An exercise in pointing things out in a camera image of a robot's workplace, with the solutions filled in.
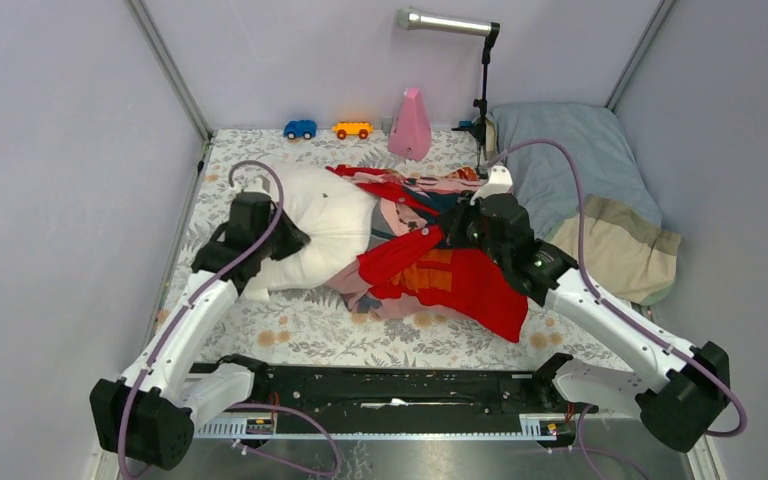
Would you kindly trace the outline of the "white pillow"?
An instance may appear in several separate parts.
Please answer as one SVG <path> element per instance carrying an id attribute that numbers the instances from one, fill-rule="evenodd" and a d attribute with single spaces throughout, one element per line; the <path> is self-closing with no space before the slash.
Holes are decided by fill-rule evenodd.
<path id="1" fill-rule="evenodd" d="M 310 242 L 283 260 L 263 261 L 242 293 L 252 301 L 327 283 L 366 251 L 378 205 L 375 196 L 324 167 L 277 163 L 272 169 L 283 187 L 284 213 Z"/>

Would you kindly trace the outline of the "red patterned pillowcase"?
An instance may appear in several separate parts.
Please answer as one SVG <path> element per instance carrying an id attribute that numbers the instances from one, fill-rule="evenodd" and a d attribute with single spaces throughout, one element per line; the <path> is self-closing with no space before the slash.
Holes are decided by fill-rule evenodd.
<path id="1" fill-rule="evenodd" d="M 447 244 L 437 225 L 461 194 L 481 186 L 473 168 L 443 177 L 347 165 L 331 171 L 375 199 L 367 247 L 327 282 L 350 312 L 385 320 L 422 312 L 471 319 L 519 341 L 527 298 L 485 254 Z"/>

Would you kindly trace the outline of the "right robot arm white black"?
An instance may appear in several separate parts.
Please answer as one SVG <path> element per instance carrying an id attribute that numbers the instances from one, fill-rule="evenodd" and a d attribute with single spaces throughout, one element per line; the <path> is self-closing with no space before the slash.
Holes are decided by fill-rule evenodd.
<path id="1" fill-rule="evenodd" d="M 548 366 L 533 386 L 543 410 L 557 412 L 571 401 L 635 415 L 663 445 L 687 453 L 736 402 L 722 347 L 696 346 L 623 305 L 580 258 L 537 239 L 512 195 L 462 197 L 437 223 L 446 244 L 481 251 L 512 289 L 573 321 L 628 366 L 620 371 L 576 359 Z"/>

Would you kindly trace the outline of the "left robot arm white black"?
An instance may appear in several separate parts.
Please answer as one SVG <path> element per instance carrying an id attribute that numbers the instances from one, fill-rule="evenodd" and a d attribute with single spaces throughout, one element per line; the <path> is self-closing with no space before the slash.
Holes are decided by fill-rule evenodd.
<path id="1" fill-rule="evenodd" d="M 270 385 L 250 368 L 220 366 L 187 384 L 198 351 L 267 260 L 282 260 L 310 238 L 284 211 L 282 199 L 242 192 L 229 217 L 196 253 L 184 292 L 138 358 L 116 380 L 99 380 L 90 405 L 103 450 L 163 470 L 184 458 L 195 433 L 238 403 L 256 411 Z"/>

